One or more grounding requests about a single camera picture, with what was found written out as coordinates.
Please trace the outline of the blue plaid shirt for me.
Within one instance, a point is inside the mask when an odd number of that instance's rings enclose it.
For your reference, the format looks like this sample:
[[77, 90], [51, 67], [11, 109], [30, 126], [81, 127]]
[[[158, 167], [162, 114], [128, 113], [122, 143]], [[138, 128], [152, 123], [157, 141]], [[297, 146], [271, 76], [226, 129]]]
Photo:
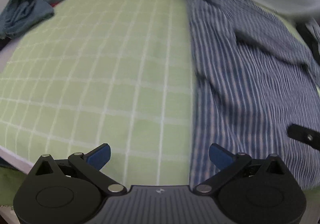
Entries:
[[190, 184], [216, 174], [217, 143], [253, 158], [278, 154], [303, 189], [319, 186], [319, 152], [287, 136], [319, 130], [319, 65], [274, 14], [251, 0], [187, 0], [196, 75]]

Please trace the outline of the green grid mat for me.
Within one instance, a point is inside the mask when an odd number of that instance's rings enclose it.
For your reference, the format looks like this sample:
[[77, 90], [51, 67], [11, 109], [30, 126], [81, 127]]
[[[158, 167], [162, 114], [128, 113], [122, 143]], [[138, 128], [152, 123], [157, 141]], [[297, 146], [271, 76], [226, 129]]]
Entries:
[[65, 0], [1, 72], [1, 210], [43, 154], [111, 146], [124, 186], [187, 184], [194, 69], [185, 0]]

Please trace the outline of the blue denim garment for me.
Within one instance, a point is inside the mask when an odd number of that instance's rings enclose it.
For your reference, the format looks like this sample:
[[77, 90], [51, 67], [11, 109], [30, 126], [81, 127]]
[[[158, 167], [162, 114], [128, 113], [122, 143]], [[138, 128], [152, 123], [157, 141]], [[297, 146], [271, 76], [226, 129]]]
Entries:
[[1, 39], [15, 39], [54, 16], [50, 0], [9, 0], [1, 13]]

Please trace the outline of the folded grey and cream clothes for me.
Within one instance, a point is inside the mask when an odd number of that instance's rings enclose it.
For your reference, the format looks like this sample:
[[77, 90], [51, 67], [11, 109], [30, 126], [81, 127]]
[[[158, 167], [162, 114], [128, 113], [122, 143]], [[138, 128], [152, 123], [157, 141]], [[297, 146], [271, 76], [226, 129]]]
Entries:
[[314, 19], [308, 22], [298, 22], [296, 23], [296, 30], [311, 50], [314, 60], [320, 65], [319, 24]]

